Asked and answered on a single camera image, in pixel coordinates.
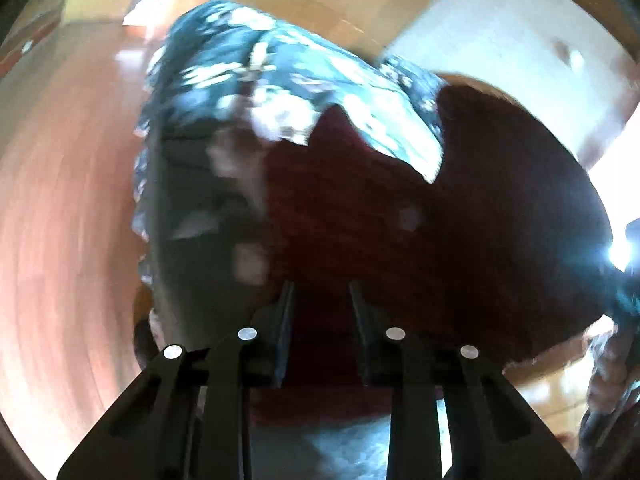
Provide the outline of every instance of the white floral pattern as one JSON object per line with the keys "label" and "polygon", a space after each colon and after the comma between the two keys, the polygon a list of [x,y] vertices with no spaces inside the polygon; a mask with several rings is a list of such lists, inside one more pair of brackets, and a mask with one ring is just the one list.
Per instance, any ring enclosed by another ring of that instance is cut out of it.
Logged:
{"label": "white floral pattern", "polygon": [[162,59],[162,56],[164,56],[165,51],[166,51],[166,46],[163,45],[154,52],[154,54],[151,56],[151,60],[149,60],[149,66],[146,68],[147,75],[153,72],[154,67]]}
{"label": "white floral pattern", "polygon": [[242,68],[242,63],[216,63],[211,66],[191,66],[182,71],[185,85],[193,85],[194,88],[206,88],[207,86],[226,81],[232,77],[232,70]]}
{"label": "white floral pattern", "polygon": [[330,81],[313,79],[297,72],[291,74],[291,81],[314,94],[318,92],[331,92],[337,88],[336,85]]}
{"label": "white floral pattern", "polygon": [[275,28],[276,20],[250,7],[240,7],[231,12],[228,24],[244,25],[253,30],[271,30]]}
{"label": "white floral pattern", "polygon": [[[216,109],[231,110],[239,95],[221,97]],[[267,140],[287,139],[306,145],[320,113],[306,99],[278,86],[258,86],[251,110],[256,134]]]}
{"label": "white floral pattern", "polygon": [[352,82],[362,85],[369,79],[364,75],[360,65],[348,57],[329,55],[328,58],[334,68]]}
{"label": "white floral pattern", "polygon": [[287,29],[286,34],[295,43],[308,46],[311,50],[328,50],[327,47],[317,44],[315,41],[311,39],[310,36],[315,36],[315,34],[308,33],[308,36],[304,36],[303,34],[300,34],[295,28],[292,28],[292,27],[289,27]]}

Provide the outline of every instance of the white wall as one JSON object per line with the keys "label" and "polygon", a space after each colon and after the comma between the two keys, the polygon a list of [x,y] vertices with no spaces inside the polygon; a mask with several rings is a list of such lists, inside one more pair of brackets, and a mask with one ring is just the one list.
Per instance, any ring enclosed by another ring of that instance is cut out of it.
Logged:
{"label": "white wall", "polygon": [[[580,51],[581,72],[561,60],[559,41]],[[573,153],[629,92],[621,66],[631,58],[571,0],[435,0],[388,50],[498,87]]]}

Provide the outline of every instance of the blue floral fabric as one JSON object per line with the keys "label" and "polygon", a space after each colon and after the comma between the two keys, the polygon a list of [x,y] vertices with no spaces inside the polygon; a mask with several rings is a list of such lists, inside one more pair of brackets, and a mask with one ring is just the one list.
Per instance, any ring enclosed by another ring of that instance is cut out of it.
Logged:
{"label": "blue floral fabric", "polygon": [[256,65],[262,70],[256,106],[283,138],[305,144],[321,112],[341,104],[373,148],[434,180],[442,159],[434,109],[440,78],[397,57],[383,59],[377,70],[302,28],[225,0],[174,23],[148,73],[153,91],[138,134],[148,132],[160,110],[175,126],[224,119],[238,79]]}

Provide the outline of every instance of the light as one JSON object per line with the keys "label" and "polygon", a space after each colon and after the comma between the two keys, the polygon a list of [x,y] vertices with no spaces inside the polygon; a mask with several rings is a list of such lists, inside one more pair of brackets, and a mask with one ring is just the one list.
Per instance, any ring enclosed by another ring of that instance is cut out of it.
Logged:
{"label": "light", "polygon": [[522,389],[518,389],[518,392],[528,404],[543,404],[549,400],[551,396],[551,386],[547,380],[542,382],[527,385]]}
{"label": "light", "polygon": [[567,366],[560,377],[560,388],[566,396],[580,396],[584,398],[584,394],[589,387],[589,380],[593,374],[593,355],[587,352],[579,361]]}
{"label": "light", "polygon": [[602,316],[587,329],[584,335],[588,338],[594,338],[597,335],[606,334],[607,332],[613,332],[613,329],[613,320],[609,316]]}
{"label": "light", "polygon": [[122,20],[123,25],[134,27],[153,27],[158,24],[164,13],[166,0],[139,0],[136,6]]}
{"label": "light", "polygon": [[130,68],[138,70],[144,65],[145,51],[141,48],[123,48],[117,51],[113,59],[116,60],[118,64],[125,69]]}
{"label": "light", "polygon": [[440,428],[440,461],[442,462],[442,477],[453,465],[451,452],[451,437],[449,434],[449,419],[447,418],[447,405],[444,399],[436,400],[438,412],[438,427]]}
{"label": "light", "polygon": [[618,269],[624,271],[631,260],[631,244],[626,238],[613,238],[613,243],[609,249],[609,260]]}
{"label": "light", "polygon": [[575,73],[581,72],[584,68],[584,58],[578,50],[572,50],[569,53],[569,66]]}

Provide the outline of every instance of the metal screw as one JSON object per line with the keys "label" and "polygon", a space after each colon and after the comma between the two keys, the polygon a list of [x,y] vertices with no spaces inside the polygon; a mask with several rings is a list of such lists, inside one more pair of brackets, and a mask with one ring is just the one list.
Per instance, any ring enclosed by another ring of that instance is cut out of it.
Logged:
{"label": "metal screw", "polygon": [[22,46],[22,53],[26,54],[28,51],[31,50],[32,46],[33,46],[33,40],[27,40]]}
{"label": "metal screw", "polygon": [[242,341],[251,341],[251,339],[255,339],[257,335],[258,331],[250,326],[245,326],[238,330],[238,337],[242,339]]}
{"label": "metal screw", "polygon": [[398,328],[397,326],[386,329],[386,336],[389,339],[393,339],[394,341],[401,341],[402,339],[404,339],[405,335],[406,334],[404,333],[404,330]]}
{"label": "metal screw", "polygon": [[475,359],[480,355],[480,352],[475,346],[464,345],[460,349],[460,355],[462,355],[462,357],[465,357],[466,359]]}
{"label": "metal screw", "polygon": [[162,355],[167,359],[175,359],[182,355],[182,347],[180,345],[169,345],[162,351]]}

